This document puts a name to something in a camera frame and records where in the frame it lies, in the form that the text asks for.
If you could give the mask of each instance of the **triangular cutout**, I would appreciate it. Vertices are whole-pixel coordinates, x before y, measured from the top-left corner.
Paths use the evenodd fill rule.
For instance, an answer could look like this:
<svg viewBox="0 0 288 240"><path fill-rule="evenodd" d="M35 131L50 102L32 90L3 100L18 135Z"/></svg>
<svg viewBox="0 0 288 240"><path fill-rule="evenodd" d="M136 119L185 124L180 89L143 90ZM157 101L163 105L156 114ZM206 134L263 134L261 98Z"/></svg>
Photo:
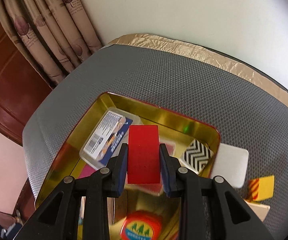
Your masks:
<svg viewBox="0 0 288 240"><path fill-rule="evenodd" d="M225 192L225 197L233 224L236 225L250 220L250 215L246 212L246 210L244 210L244 208L229 191Z"/></svg>
<svg viewBox="0 0 288 240"><path fill-rule="evenodd" d="M63 192L59 192L45 208L44 212L39 216L38 221L50 226L56 222L59 206L62 202Z"/></svg>

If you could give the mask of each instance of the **clear plastic box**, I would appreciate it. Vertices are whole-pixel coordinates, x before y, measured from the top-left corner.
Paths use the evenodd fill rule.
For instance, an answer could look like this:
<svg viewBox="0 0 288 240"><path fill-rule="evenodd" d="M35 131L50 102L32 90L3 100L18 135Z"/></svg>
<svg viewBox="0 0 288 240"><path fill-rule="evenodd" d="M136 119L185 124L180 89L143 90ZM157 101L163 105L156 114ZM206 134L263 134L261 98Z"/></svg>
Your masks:
<svg viewBox="0 0 288 240"><path fill-rule="evenodd" d="M140 117L115 107L107 109L81 148L80 157L94 169L105 167L128 142L130 125L143 124Z"/></svg>

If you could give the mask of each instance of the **white wall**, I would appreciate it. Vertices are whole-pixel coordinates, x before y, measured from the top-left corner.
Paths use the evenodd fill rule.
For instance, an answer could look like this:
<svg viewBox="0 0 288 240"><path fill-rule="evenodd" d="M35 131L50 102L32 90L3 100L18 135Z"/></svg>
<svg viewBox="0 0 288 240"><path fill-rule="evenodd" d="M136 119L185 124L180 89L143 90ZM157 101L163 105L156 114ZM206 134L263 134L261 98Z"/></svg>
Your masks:
<svg viewBox="0 0 288 240"><path fill-rule="evenodd" d="M24 150L0 133L0 211L13 213L27 179Z"/></svg>
<svg viewBox="0 0 288 240"><path fill-rule="evenodd" d="M151 33L243 60L288 89L288 0L82 0L104 44Z"/></svg>

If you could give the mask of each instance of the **gray mat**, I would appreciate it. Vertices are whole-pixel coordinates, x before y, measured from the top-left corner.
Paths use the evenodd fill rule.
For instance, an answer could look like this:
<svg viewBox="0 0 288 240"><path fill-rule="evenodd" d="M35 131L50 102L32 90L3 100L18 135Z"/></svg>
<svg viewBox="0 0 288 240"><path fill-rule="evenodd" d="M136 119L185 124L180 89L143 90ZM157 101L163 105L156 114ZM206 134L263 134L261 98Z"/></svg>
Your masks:
<svg viewBox="0 0 288 240"><path fill-rule="evenodd" d="M35 196L71 129L105 91L133 97L217 127L221 141L248 149L246 180L275 175L265 225L288 234L288 108L211 65L151 49L113 45L98 51L45 99L27 123L23 145ZM239 190L245 197L246 184Z"/></svg>

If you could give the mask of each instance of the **curtain fold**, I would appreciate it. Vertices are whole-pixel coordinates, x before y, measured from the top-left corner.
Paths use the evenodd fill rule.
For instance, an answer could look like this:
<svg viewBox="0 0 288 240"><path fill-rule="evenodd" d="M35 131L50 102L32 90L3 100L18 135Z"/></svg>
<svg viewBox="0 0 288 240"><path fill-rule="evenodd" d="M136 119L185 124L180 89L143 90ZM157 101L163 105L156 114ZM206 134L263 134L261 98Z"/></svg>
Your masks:
<svg viewBox="0 0 288 240"><path fill-rule="evenodd" d="M0 22L50 86L102 47L80 0L0 0Z"/></svg>

